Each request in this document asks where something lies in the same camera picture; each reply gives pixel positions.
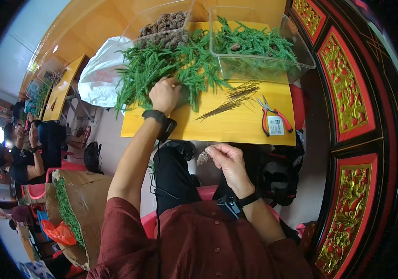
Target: white plastic bag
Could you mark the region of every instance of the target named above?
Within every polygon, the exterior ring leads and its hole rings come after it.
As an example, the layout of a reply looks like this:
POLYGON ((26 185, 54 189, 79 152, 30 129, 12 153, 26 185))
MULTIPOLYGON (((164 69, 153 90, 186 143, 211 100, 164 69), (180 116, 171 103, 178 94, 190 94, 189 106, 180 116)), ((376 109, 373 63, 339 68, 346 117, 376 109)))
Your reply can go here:
POLYGON ((115 69, 124 68, 129 61, 123 61, 123 54, 118 50, 129 42, 125 37, 112 37, 101 46, 81 73, 78 91, 83 101, 91 105, 112 108, 117 103, 117 88, 120 76, 115 69))

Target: red shirt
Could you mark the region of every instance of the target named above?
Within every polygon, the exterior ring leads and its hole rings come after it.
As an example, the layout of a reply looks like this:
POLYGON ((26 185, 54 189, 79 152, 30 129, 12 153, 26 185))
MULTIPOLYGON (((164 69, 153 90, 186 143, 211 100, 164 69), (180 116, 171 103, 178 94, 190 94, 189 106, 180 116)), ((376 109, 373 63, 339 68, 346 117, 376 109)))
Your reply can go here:
MULTIPOLYGON (((160 223, 161 278, 313 277, 291 239, 266 246, 247 220, 232 219, 215 201, 168 209, 160 223)), ((157 265, 157 240, 146 236, 135 207, 108 200, 98 264, 87 278, 154 279, 157 265)))

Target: hand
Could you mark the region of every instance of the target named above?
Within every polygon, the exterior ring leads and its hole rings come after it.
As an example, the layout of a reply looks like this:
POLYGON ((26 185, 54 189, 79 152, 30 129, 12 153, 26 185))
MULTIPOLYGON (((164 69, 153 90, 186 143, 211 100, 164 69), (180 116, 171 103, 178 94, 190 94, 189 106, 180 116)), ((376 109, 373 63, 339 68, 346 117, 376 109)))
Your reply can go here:
POLYGON ((34 120, 34 115, 31 114, 31 113, 28 113, 28 114, 27 114, 27 120, 28 120, 29 122, 32 122, 32 121, 34 120))
POLYGON ((255 192, 255 187, 246 172, 241 149, 221 143, 209 146, 205 151, 213 159, 216 167, 222 169, 227 184, 238 198, 243 199, 255 192))
POLYGON ((28 139, 30 140, 31 148, 35 148, 38 146, 38 129, 34 125, 34 123, 30 126, 30 131, 28 132, 28 139))
POLYGON ((166 117, 176 107, 182 86, 175 85, 174 78, 163 77, 154 85, 149 92, 149 98, 152 101, 152 109, 163 112, 166 117))
POLYGON ((18 138, 24 138, 24 128, 21 125, 17 125, 15 131, 18 138))

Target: pliers handle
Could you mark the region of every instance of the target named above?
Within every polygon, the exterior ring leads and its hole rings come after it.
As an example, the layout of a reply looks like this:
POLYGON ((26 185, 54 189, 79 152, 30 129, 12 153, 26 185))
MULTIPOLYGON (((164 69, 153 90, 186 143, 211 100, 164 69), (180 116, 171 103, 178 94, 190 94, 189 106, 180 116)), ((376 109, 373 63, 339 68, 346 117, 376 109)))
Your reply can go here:
POLYGON ((269 129, 268 129, 267 126, 266 126, 267 111, 271 111, 271 112, 273 112, 274 114, 280 116, 281 119, 283 120, 284 125, 286 126, 286 130, 287 130, 288 132, 290 132, 290 133, 293 131, 292 126, 291 126, 291 123, 289 123, 289 121, 287 120, 287 118, 286 118, 283 114, 281 114, 277 109, 271 109, 271 108, 269 107, 269 105, 267 104, 267 101, 266 101, 266 98, 264 97, 264 95, 263 95, 264 103, 261 102, 258 98, 256 98, 256 99, 258 100, 258 102, 260 103, 260 105, 261 105, 262 108, 263 108, 263 122, 262 122, 262 126, 263 126, 263 132, 266 134, 267 137, 270 136, 270 134, 269 134, 269 129))

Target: floor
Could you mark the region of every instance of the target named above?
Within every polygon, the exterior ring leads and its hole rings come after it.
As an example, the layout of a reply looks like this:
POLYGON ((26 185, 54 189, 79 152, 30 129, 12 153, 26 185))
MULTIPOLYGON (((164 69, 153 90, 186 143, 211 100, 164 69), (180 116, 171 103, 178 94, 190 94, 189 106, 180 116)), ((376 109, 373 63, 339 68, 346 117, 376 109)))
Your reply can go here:
MULTIPOLYGON (((128 146, 132 138, 120 137, 122 122, 124 116, 116 111, 110 109, 107 111, 104 108, 93 107, 85 103, 92 113, 95 113, 95 121, 91 123, 89 120, 78 121, 75 119, 71 110, 68 110, 68 120, 72 130, 80 126, 90 125, 92 127, 89 142, 97 141, 101 144, 101 170, 105 175, 113 176, 120 160, 123 151, 128 146)), ((77 113, 83 115, 83 111, 77 107, 77 113)), ((300 171, 300 181, 297 187, 297 197, 291 205, 282 207, 277 205, 274 209, 279 214, 280 218, 285 221, 292 229, 295 229, 300 223, 307 223, 309 221, 317 220, 323 192, 326 182, 326 166, 328 162, 327 154, 329 154, 329 139, 328 142, 322 141, 321 133, 323 132, 318 124, 318 113, 311 113, 306 116, 307 124, 305 129, 305 150, 304 162, 302 170, 300 171)), ((214 142, 193 142, 196 145, 196 157, 188 162, 188 168, 191 174, 196 174, 202 185, 216 185, 219 182, 220 170, 218 170, 213 163, 206 163, 202 166, 196 167, 196 159, 207 145, 215 144, 214 142)), ((69 147, 69 150, 74 152, 74 157, 69 157, 68 160, 74 163, 83 163, 83 150, 76 150, 69 147)), ((150 178, 149 171, 146 173, 145 180, 141 192, 140 212, 142 216, 156 209, 156 200, 154 194, 150 193, 150 178)))

